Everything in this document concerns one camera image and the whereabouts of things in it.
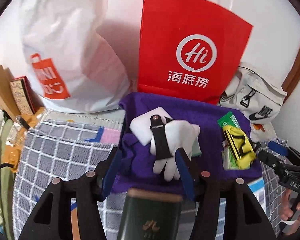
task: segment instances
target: purple cloth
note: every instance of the purple cloth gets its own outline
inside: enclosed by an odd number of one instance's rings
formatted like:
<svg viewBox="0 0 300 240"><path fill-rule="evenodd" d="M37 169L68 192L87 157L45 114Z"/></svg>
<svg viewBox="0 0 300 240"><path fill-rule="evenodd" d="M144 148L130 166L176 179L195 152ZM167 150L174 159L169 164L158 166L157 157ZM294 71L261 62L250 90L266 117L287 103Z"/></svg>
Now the purple cloth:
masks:
<svg viewBox="0 0 300 240"><path fill-rule="evenodd" d="M238 110L215 106L194 100L185 100L155 94L130 93L120 102L126 110L126 130L122 137L123 159L116 176L112 191L127 191L131 187L145 190L169 192L184 195L181 180L166 182L162 174L152 172L155 156L150 154L150 144L145 147L131 133L129 126L132 119L161 106L175 120L187 120L200 126L198 136L201 156L194 157L199 167L209 171L217 179L243 178L247 180L262 176L261 165L254 161L251 168L244 171L225 171L222 164L222 141L225 140L217 120L231 111L237 118L241 129L250 135L250 122Z"/></svg>

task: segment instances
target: white circle logo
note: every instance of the white circle logo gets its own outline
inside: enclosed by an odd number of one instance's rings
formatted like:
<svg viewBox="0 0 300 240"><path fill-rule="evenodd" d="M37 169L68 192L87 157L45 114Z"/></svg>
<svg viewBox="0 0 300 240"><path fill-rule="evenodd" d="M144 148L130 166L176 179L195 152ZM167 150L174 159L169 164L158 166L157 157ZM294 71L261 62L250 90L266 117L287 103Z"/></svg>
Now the white circle logo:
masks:
<svg viewBox="0 0 300 240"><path fill-rule="evenodd" d="M186 45L186 43L188 43L189 41L192 41L192 40L202 40L202 41L205 41L210 46L212 55L211 55L210 61L207 64L205 64L206 61L204 60L204 58L209 53L209 50L207 50L204 46L200 48L200 45L201 45L200 42L197 43L190 52L185 53L185 56L187 56L187 58L186 58L185 62L183 61L182 56L181 56L182 49L183 49L184 45ZM201 34L193 34L188 37L185 37L179 43L179 45L177 47L177 51L176 51L176 56L177 56L177 60L178 60L179 64L184 69L191 71L191 72L201 72L201 71L204 71L204 70L207 70L208 68L210 68L216 61L217 47L215 46L214 42L207 36L204 36ZM190 60L193 60L193 63L196 63L198 59L199 59L198 64L203 65L203 67L201 67L199 69L194 69L193 67L190 67L189 65L186 64Z"/></svg>

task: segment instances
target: human hand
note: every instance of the human hand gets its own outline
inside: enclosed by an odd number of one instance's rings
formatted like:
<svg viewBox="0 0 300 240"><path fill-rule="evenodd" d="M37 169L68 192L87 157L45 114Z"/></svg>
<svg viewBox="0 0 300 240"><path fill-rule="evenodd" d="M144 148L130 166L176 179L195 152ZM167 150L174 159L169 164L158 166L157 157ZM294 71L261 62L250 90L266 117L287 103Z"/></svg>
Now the human hand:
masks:
<svg viewBox="0 0 300 240"><path fill-rule="evenodd" d="M289 196L291 192L292 192L291 189L286 189L282 194L280 218L284 221L288 220L288 218L293 216L293 211L289 207ZM300 202L297 205L297 210L300 211ZM296 232L299 226L300 226L300 215L298 216L294 224L290 227L286 235L291 235L294 232Z"/></svg>

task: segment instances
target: miniso bag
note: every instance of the miniso bag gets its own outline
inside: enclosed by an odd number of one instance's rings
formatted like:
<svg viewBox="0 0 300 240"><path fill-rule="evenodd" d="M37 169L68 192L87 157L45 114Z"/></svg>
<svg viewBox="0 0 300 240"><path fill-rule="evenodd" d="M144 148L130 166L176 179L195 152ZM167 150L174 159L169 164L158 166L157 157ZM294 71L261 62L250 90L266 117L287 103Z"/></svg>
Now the miniso bag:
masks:
<svg viewBox="0 0 300 240"><path fill-rule="evenodd" d="M277 116L286 96L264 70L241 62L219 104L240 110L251 123L266 124Z"/></svg>
<svg viewBox="0 0 300 240"><path fill-rule="evenodd" d="M126 70L96 33L108 0L21 0L23 52L32 89L46 108L93 113L118 108Z"/></svg>

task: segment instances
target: beige nike bag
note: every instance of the beige nike bag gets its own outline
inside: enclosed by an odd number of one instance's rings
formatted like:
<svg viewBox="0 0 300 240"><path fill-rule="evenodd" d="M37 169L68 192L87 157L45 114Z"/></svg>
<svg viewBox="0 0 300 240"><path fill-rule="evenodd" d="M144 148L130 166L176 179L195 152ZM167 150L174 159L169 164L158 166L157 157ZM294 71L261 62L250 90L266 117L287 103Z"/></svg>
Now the beige nike bag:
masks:
<svg viewBox="0 0 300 240"><path fill-rule="evenodd" d="M251 123L266 124L277 116L286 96L264 70L241 62L219 104L240 110Z"/></svg>

